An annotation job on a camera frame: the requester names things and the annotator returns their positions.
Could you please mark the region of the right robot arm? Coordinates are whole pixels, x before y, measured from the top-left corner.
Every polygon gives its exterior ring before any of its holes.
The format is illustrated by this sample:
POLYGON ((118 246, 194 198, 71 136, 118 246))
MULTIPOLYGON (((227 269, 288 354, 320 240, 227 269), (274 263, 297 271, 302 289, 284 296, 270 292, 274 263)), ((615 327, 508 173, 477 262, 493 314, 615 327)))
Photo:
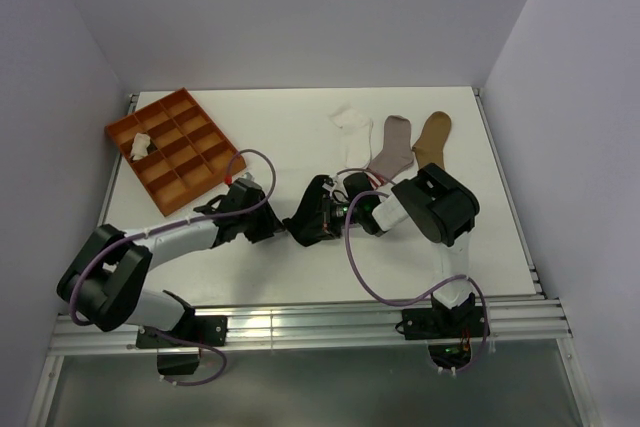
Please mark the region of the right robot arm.
POLYGON ((452 337, 486 328, 486 301, 469 276, 470 238, 480 213, 476 196, 435 163, 394 184, 388 194, 371 189, 366 172, 355 172, 345 182, 353 185, 345 202, 323 202, 323 232, 344 237, 352 272, 376 301, 409 309, 423 300, 430 301, 427 326, 422 328, 409 317, 403 323, 405 334, 452 337), (369 235, 382 236, 406 220, 413 222, 434 249, 430 265, 437 283, 412 299, 391 300, 376 293, 360 273, 351 248, 350 228, 358 225, 369 235))

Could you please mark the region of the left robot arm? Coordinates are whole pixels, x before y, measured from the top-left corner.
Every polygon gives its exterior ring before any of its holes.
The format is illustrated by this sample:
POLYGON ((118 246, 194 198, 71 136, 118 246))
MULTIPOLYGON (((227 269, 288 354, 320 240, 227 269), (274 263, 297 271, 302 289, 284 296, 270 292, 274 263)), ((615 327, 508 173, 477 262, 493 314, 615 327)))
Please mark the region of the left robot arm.
POLYGON ((172 346, 198 337, 195 308, 169 291, 144 288, 149 272, 189 253, 217 248, 242 234, 251 243, 284 230, 268 203, 270 194, 239 178, 224 195, 194 209, 183 220, 123 231, 97 227, 59 280, 56 293, 73 321, 103 332, 124 324, 157 330, 172 346))

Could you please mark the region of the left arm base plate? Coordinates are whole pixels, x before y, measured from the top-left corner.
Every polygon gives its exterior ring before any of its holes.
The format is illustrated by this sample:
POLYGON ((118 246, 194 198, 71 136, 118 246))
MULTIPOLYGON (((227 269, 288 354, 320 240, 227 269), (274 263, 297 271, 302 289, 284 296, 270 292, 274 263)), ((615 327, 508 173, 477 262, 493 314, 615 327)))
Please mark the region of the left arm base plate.
POLYGON ((135 346, 139 349, 194 347, 196 344, 223 347, 226 344, 227 331, 227 316, 196 315, 183 326, 165 333, 171 339, 159 336, 145 327, 143 332, 138 332, 135 346))

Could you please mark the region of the black sock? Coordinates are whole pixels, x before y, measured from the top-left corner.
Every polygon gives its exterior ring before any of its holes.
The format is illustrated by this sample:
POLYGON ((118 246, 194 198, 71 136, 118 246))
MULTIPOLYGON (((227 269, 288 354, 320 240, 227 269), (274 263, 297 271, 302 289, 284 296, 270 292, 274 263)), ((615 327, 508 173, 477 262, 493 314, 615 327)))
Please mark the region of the black sock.
POLYGON ((282 220, 288 233, 303 247, 331 239, 324 228, 323 201, 329 194, 325 188, 328 179, 325 174, 314 176, 304 191, 294 215, 282 220))

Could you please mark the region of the cream brown striped sock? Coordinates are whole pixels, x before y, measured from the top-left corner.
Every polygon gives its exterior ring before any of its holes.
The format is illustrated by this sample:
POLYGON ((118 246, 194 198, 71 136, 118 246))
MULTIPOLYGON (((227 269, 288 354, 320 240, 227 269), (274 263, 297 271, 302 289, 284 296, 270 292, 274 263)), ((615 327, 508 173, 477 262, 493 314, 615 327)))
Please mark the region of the cream brown striped sock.
POLYGON ((130 150, 130 160, 137 162, 156 150, 151 137, 145 133, 137 133, 130 150))

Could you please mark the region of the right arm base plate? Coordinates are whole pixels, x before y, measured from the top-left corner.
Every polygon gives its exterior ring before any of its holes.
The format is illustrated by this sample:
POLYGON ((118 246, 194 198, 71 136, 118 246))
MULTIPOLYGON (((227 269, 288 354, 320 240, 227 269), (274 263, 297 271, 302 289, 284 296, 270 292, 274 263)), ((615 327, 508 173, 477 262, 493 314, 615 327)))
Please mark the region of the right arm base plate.
POLYGON ((490 333, 484 311, 479 306, 404 309, 395 330, 408 341, 462 339, 464 335, 482 338, 490 333))

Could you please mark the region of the white sock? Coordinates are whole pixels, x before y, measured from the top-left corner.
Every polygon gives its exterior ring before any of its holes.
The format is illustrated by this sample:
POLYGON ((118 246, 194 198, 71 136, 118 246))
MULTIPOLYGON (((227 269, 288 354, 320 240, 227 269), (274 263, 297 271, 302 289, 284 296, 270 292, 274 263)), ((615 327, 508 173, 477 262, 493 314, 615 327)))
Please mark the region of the white sock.
POLYGON ((338 107, 328 118, 339 130, 339 145, 344 166, 367 167, 372 158, 372 119, 350 104, 338 107))

